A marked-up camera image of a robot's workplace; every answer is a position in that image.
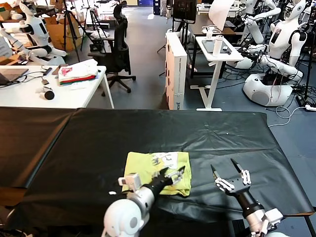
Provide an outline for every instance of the floor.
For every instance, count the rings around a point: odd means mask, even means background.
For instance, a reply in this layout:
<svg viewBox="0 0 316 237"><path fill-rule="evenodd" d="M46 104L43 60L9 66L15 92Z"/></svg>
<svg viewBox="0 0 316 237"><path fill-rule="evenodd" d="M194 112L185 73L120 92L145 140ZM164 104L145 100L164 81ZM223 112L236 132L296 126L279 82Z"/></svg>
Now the floor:
<svg viewBox="0 0 316 237"><path fill-rule="evenodd" d="M128 18L128 29L126 42L130 49L130 61L132 74L137 76L136 81L127 80L132 92L126 93L118 83L111 88L114 106L116 109L167 109L164 97L164 72L165 52L156 51L164 45L164 33L171 28L171 20L167 22L164 17L154 16L151 7L128 7L123 9ZM80 59L84 60L89 52L88 39L84 41L82 52L79 52ZM67 63L77 62L75 52L67 57ZM197 57L197 69L200 71L209 70L206 60L202 54ZM301 70L306 72L307 67L302 66ZM234 75L224 74L228 79L235 79ZM312 85L316 85L313 77L316 76L315 68L312 69ZM233 85L244 82L239 80L222 80L218 87ZM242 84L216 90L213 107L222 108L223 111L256 111L268 115L268 124L284 123L285 119L279 118L275 112L266 110L264 107L249 101L242 92ZM102 90L99 88L93 96L88 107L109 108L106 99L101 97ZM203 102L198 90L190 90L188 84L185 91L186 110L202 108ZM293 101L289 110L297 108L297 102ZM307 196L313 206L316 206L316 114L299 109L286 126L272 127L271 131L282 147L285 155L291 163L299 181L301 182ZM311 217L316 226L316 217ZM287 218L282 222L279 230L289 236L298 237L311 236L303 217Z"/></svg>

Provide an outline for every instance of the black table cover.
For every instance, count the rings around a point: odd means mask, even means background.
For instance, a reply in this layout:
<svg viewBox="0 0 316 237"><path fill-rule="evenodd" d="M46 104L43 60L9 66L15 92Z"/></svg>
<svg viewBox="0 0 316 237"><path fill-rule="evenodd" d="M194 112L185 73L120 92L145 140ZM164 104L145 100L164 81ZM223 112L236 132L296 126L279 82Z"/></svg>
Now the black table cover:
<svg viewBox="0 0 316 237"><path fill-rule="evenodd" d="M237 178L230 158L250 171L250 190L267 210L313 211L263 113L80 109L7 227L102 225L107 207L123 197L117 179L130 151L190 153L190 195L160 196L154 216L159 208L187 220L242 219L237 201L214 185L210 169L212 164L223 178Z"/></svg>
<svg viewBox="0 0 316 237"><path fill-rule="evenodd" d="M0 187L29 186L73 111L0 107Z"/></svg>

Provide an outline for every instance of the humanoid robot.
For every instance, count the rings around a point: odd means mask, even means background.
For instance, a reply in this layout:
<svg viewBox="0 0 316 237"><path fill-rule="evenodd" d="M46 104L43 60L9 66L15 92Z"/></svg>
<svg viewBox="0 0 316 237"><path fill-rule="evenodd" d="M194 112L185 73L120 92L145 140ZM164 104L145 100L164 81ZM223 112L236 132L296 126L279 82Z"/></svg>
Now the humanoid robot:
<svg viewBox="0 0 316 237"><path fill-rule="evenodd" d="M243 216L249 223L252 237L287 237L282 233L270 233L276 229L283 215L274 208L265 211L250 193L250 173L232 160L234 166L241 174L241 179L230 183L219 177L213 166L215 185L227 195L235 197L243 210ZM167 185L173 185L183 177L185 167L165 175L168 168L162 169L153 177L151 183L141 184L138 174L129 174L119 178L120 185L128 185L133 190L126 199L113 202L104 216L104 230L101 237L137 237L139 232L149 221L149 212L161 190Z"/></svg>
<svg viewBox="0 0 316 237"><path fill-rule="evenodd" d="M297 82L303 77L303 73L295 65L307 34L300 32L299 28L305 23L299 25L298 18L310 4L306 0L292 0L285 9L285 20L271 24L269 45L251 45L248 48L247 52L250 54L264 52L257 61L260 65L269 66L273 72L272 76L269 75L272 80L264 77L264 74L252 74L246 79L243 91L250 100L263 106L282 106L292 93L292 87L282 83L289 80ZM283 61L281 58L290 47L288 62Z"/></svg>
<svg viewBox="0 0 316 237"><path fill-rule="evenodd" d="M262 12L260 14L255 14L255 6L257 5L258 0L247 0L245 8L237 13L236 18L242 18L245 29L243 32L243 36L241 40L243 41L244 38L250 33L253 40L256 44L261 44L264 42L264 37L260 32L260 29L257 25L257 21L264 20L268 17L278 15L281 12L281 9L276 6L273 0L261 0L264 6L267 6L270 10L266 12ZM243 51L247 51L247 47L245 45L241 45L241 49L239 50L241 53ZM249 69L254 64L254 61L250 58L244 57L242 61L239 62L227 62L228 65L239 68L239 69Z"/></svg>
<svg viewBox="0 0 316 237"><path fill-rule="evenodd" d="M62 56L66 56L66 52L54 48L49 43L49 34L45 27L44 18L37 18L28 9L28 7L20 2L21 10L26 15L26 20L21 20L20 27L1 29L0 35L8 38L10 43L19 51L19 55L24 57L26 60L32 60L42 65L60 65L64 64L65 61ZM21 42L12 37L11 33L24 33L28 34L37 46L25 48Z"/></svg>

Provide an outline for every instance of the chair backrest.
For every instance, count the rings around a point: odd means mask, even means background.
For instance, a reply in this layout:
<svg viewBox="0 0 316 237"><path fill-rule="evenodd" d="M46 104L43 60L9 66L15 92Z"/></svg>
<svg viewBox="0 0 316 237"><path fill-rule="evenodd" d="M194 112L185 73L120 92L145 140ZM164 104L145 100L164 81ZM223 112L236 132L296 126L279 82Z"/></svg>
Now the chair backrest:
<svg viewBox="0 0 316 237"><path fill-rule="evenodd" d="M116 18L118 24L115 27L114 32L114 55L116 63L122 65L123 68L130 72L129 62L129 50L128 45L124 40L125 32L127 29L128 21L127 18L122 14L122 5L116 5L114 8L113 15Z"/></svg>

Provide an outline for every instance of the office chair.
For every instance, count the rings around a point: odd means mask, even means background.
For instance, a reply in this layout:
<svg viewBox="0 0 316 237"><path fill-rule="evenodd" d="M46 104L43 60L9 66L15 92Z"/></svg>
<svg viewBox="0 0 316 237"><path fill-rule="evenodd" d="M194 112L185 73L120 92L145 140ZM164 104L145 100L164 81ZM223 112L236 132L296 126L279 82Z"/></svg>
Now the office chair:
<svg viewBox="0 0 316 237"><path fill-rule="evenodd" d="M94 60L98 62L100 66L106 66L106 72L108 74L114 74L114 76L108 78L111 80L109 86L111 87L115 82L120 83L127 89L127 93L131 92L131 89L122 81L122 79L136 80L136 76L120 76L119 72L125 70L131 75L129 50L126 42L124 41L124 35L127 29L127 18L122 14L122 7L126 5L126 1L116 5L113 11L113 15L116 18L118 24L115 27L114 39L102 39L97 40L94 44L90 45L91 53L88 56L92 56ZM107 40L111 47L111 53L102 53L103 40Z"/></svg>

